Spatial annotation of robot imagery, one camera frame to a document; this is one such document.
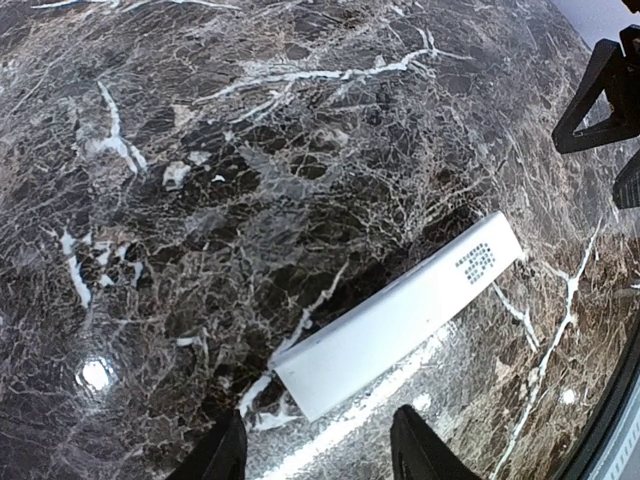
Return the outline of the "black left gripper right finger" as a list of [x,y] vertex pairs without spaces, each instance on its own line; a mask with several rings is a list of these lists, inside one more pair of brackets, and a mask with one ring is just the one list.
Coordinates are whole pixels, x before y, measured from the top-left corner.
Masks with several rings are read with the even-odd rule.
[[479,480],[408,404],[396,410],[390,430],[393,478]]

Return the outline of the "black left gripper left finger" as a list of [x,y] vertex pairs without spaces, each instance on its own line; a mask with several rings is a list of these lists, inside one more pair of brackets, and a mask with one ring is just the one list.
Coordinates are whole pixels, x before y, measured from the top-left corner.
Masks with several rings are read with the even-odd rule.
[[240,480],[246,478],[247,435],[240,412],[221,415],[184,461],[172,479]]

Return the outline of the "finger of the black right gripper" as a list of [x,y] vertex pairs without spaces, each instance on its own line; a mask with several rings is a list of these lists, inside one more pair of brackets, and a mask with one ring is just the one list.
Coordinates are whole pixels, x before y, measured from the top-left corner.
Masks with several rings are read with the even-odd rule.
[[639,165],[629,162],[616,177],[613,200],[619,209],[640,206]]
[[[600,96],[609,115],[580,128]],[[602,39],[593,49],[582,80],[552,132],[561,154],[585,151],[639,135],[639,41]]]

